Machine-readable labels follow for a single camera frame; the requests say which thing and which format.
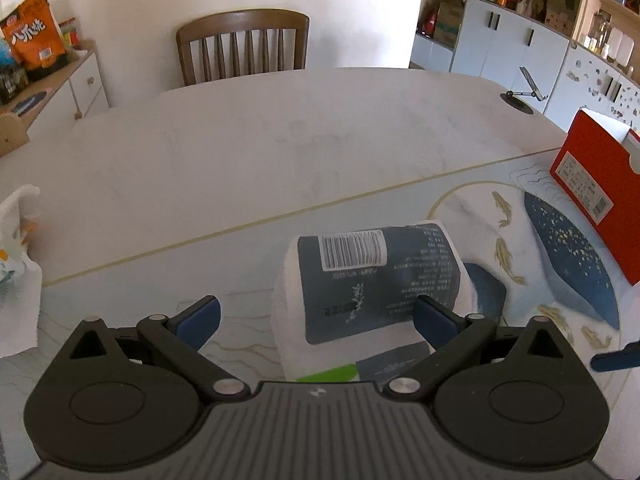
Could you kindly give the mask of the white blue tissue pack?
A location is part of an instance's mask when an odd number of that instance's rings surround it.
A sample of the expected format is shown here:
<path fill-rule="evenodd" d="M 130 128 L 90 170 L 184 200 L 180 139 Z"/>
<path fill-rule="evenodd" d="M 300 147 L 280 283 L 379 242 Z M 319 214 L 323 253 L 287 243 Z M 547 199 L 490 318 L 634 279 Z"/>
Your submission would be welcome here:
<path fill-rule="evenodd" d="M 290 382 L 387 382 L 432 347 L 413 326 L 416 298 L 457 314 L 473 289 L 439 221 L 299 236 L 274 286 L 271 326 Z"/>

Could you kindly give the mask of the open tissue pack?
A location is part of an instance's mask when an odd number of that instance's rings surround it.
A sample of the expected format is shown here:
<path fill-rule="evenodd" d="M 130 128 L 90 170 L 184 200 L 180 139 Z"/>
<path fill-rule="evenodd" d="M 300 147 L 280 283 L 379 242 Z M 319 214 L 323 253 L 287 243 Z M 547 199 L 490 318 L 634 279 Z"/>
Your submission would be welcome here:
<path fill-rule="evenodd" d="M 28 254 L 40 189 L 23 185 L 1 202 L 1 356 L 37 345 L 42 270 Z"/>

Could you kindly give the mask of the red cardboard box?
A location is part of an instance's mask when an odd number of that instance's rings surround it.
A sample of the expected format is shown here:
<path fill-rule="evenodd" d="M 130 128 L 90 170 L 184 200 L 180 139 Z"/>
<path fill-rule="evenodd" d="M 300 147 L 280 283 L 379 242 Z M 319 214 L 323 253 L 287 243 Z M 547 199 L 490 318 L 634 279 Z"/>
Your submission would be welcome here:
<path fill-rule="evenodd" d="M 630 284 L 639 281 L 639 133 L 582 108 L 551 166 Z"/>

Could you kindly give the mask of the black phone stand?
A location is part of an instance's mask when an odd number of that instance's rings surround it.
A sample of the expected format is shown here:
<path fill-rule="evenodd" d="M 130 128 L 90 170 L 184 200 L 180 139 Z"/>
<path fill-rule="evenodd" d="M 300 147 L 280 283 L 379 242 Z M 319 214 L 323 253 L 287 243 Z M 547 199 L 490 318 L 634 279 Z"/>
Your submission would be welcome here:
<path fill-rule="evenodd" d="M 500 99 L 506 104 L 513 107 L 514 110 L 518 110 L 526 115 L 533 115 L 534 109 L 529 104 L 523 101 L 523 98 L 535 98 L 538 102 L 544 102 L 548 99 L 541 90 L 538 88 L 533 76 L 529 73 L 529 70 L 525 66 L 520 67 L 520 72 L 523 75 L 525 81 L 529 85 L 528 91 L 513 91 L 506 90 L 506 92 L 500 93 Z"/>

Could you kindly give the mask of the cardboard box on sideboard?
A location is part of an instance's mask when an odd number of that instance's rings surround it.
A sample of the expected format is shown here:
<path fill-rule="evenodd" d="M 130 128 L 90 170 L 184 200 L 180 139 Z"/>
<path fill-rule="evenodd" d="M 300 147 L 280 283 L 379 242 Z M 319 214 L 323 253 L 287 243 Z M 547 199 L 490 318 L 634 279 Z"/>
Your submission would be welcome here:
<path fill-rule="evenodd" d="M 6 156 L 29 142 L 27 130 L 17 114 L 0 115 L 0 156 Z"/>

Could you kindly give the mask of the white sideboard cabinet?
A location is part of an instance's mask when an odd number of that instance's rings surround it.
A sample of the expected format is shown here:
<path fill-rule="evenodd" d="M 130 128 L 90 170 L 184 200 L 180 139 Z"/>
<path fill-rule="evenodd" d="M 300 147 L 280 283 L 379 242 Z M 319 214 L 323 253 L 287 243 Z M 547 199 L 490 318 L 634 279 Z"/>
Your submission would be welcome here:
<path fill-rule="evenodd" d="M 30 84 L 1 114 L 21 118 L 29 141 L 49 133 L 68 130 L 80 122 L 110 109 L 95 48 L 70 52 L 70 62 Z"/>

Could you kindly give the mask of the wooden chair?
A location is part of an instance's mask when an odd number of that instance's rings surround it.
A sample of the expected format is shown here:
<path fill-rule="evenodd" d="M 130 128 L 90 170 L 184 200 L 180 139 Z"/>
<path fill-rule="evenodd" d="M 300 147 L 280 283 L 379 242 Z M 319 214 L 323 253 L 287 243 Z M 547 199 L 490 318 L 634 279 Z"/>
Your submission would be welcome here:
<path fill-rule="evenodd" d="M 306 67 L 310 18 L 284 9 L 210 14 L 176 32 L 186 86 Z"/>

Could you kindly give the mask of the orange snack bag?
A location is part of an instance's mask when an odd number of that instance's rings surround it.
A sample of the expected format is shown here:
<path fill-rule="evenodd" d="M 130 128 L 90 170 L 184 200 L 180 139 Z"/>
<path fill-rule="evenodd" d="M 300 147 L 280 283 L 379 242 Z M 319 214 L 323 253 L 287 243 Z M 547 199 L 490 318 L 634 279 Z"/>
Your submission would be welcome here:
<path fill-rule="evenodd" d="M 66 47 L 48 0 L 24 0 L 1 20 L 14 58 L 28 72 L 48 70 L 66 55 Z"/>

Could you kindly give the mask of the white wall cabinet unit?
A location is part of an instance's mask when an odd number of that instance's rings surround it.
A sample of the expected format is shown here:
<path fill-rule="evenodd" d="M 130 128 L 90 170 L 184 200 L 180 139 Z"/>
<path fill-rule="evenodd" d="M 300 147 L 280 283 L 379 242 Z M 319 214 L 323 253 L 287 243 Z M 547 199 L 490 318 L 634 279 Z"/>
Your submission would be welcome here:
<path fill-rule="evenodd" d="M 528 91 L 523 101 L 567 129 L 589 108 L 639 127 L 639 0 L 422 0 L 412 68 Z"/>

